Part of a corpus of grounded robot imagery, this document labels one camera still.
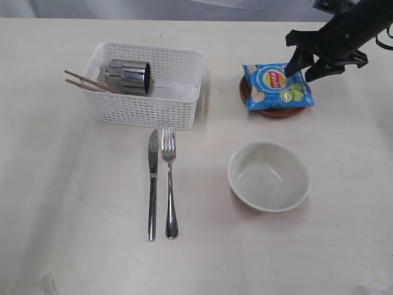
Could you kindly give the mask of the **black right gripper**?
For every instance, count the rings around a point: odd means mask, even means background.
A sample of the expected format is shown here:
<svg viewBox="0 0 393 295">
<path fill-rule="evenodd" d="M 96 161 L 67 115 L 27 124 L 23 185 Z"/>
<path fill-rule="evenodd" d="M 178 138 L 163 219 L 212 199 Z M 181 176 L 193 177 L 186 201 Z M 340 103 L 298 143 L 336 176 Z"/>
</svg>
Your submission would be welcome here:
<svg viewBox="0 0 393 295">
<path fill-rule="evenodd" d="M 359 50 L 360 40 L 348 31 L 345 24 L 326 24 L 317 31 L 292 30 L 286 36 L 286 46 L 295 52 L 285 67 L 285 75 L 293 76 L 302 69 L 307 82 L 344 73 L 345 65 L 358 68 L 368 63 L 368 57 Z"/>
</svg>

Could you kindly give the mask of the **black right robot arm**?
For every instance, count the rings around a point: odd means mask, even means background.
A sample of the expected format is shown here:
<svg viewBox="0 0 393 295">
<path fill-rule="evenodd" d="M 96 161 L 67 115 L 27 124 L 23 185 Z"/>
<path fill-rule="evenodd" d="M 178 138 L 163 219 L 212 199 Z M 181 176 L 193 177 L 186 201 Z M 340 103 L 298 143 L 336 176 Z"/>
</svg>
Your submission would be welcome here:
<svg viewBox="0 0 393 295">
<path fill-rule="evenodd" d="M 342 74 L 347 65 L 362 68 L 368 57 L 359 48 L 392 25 L 392 1 L 316 1 L 315 8 L 333 17 L 317 31 L 286 35 L 286 46 L 295 46 L 287 77 L 306 69 L 305 79 L 312 82 Z"/>
</svg>

